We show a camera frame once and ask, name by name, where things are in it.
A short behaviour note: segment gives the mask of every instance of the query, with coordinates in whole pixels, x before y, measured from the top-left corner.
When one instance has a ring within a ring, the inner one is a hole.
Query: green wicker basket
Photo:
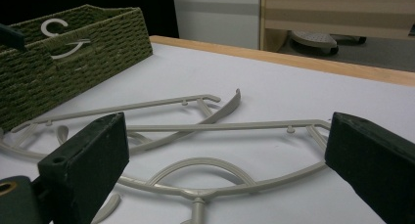
[[[40,27],[50,19],[49,37]],[[103,9],[90,5],[10,25],[24,35],[26,51],[0,45],[0,128],[33,119],[153,54],[139,8]],[[79,50],[62,58],[52,56]]]

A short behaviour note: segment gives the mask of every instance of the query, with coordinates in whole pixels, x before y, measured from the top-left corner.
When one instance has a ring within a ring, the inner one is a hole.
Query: wooden table edge
[[[306,57],[278,54],[267,51],[164,36],[150,36],[150,41],[162,45],[176,46],[216,54],[247,58],[278,65],[300,67],[305,69],[329,72],[333,74],[382,81],[392,84],[415,86],[415,72],[318,60]]]

